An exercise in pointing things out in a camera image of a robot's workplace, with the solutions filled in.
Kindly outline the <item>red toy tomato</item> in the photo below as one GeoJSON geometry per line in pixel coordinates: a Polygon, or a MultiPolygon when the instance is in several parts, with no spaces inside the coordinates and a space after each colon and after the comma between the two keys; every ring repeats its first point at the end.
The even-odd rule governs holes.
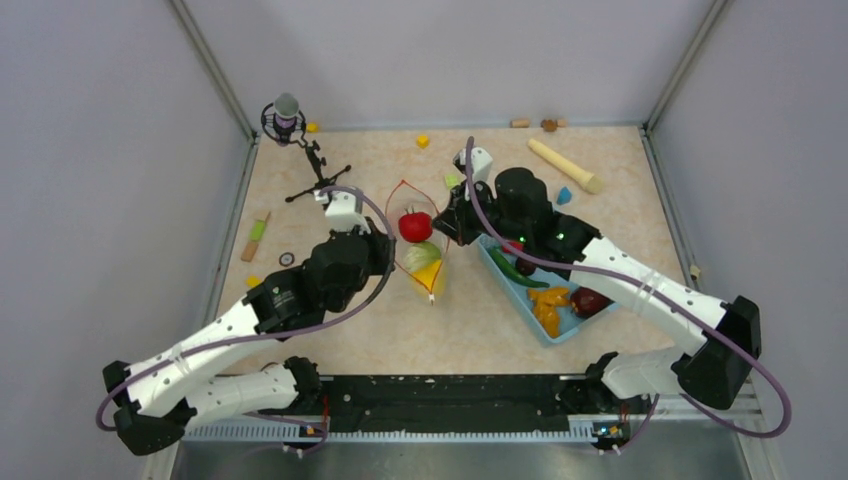
{"type": "Polygon", "coordinates": [[[426,212],[405,213],[398,219],[398,231],[407,242],[425,242],[433,233],[431,221],[431,216],[426,212]]]}

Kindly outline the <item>green toy cabbage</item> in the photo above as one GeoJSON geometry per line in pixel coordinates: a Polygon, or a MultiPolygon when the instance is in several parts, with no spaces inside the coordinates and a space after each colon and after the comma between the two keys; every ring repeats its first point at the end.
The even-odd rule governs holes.
{"type": "Polygon", "coordinates": [[[431,264],[440,261],[442,258],[441,250],[429,241],[422,241],[411,244],[402,258],[403,268],[415,273],[429,267],[431,264]]]}

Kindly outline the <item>clear orange-zip bag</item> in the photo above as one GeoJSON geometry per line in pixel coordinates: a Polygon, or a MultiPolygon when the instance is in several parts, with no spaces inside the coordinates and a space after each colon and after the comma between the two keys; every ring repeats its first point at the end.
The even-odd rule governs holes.
{"type": "Polygon", "coordinates": [[[385,213],[396,240],[395,263],[408,283],[430,305],[443,294],[447,278],[449,239],[432,222],[436,203],[421,189],[401,180],[391,191],[385,213]]]}

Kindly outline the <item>yellow toy lemon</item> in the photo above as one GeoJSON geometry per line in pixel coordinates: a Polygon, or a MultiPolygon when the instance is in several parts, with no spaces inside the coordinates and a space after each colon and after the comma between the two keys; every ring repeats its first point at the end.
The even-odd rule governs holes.
{"type": "Polygon", "coordinates": [[[412,274],[416,291],[431,301],[443,294],[446,287],[446,268],[442,260],[436,260],[412,274]]]}

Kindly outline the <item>red toy chili pepper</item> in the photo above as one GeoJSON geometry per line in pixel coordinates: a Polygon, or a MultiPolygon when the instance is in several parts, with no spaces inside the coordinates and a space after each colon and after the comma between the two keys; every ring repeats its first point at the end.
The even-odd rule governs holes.
{"type": "Polygon", "coordinates": [[[506,245],[501,246],[501,250],[505,254],[515,255],[524,250],[524,244],[519,241],[508,241],[506,245]]]}

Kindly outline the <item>dark red toy apple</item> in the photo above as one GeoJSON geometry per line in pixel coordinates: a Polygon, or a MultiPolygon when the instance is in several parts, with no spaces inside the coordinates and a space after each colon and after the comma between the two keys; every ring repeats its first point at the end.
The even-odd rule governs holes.
{"type": "Polygon", "coordinates": [[[575,317],[588,319],[605,310],[613,301],[599,292],[579,287],[570,297],[570,305],[575,317]]]}

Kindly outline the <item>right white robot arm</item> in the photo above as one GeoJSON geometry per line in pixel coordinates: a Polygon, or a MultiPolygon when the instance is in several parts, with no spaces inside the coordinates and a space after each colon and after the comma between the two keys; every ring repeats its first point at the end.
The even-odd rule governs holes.
{"type": "Polygon", "coordinates": [[[618,248],[596,227],[562,213],[545,184],[523,167],[499,173],[495,185],[452,189],[434,229],[461,246],[493,230],[518,241],[542,269],[596,292],[664,331],[671,347],[641,354],[606,354],[603,373],[586,385],[589,404],[612,412],[626,398],[685,394],[713,409],[734,403],[761,353],[760,309],[700,293],[649,268],[618,248]]]}

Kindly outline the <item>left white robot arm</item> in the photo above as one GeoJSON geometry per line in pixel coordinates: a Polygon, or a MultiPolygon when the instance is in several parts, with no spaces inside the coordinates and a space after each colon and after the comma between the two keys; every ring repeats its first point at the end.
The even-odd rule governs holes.
{"type": "Polygon", "coordinates": [[[224,370],[292,337],[325,329],[325,317],[347,319],[370,277],[383,289],[394,269],[396,239],[369,221],[333,232],[301,264],[269,274],[216,320],[172,348],[134,364],[104,367],[107,398],[116,410],[111,431],[128,450],[146,456],[186,432],[246,413],[304,415],[322,395],[315,363],[293,356],[258,373],[224,370]]]}

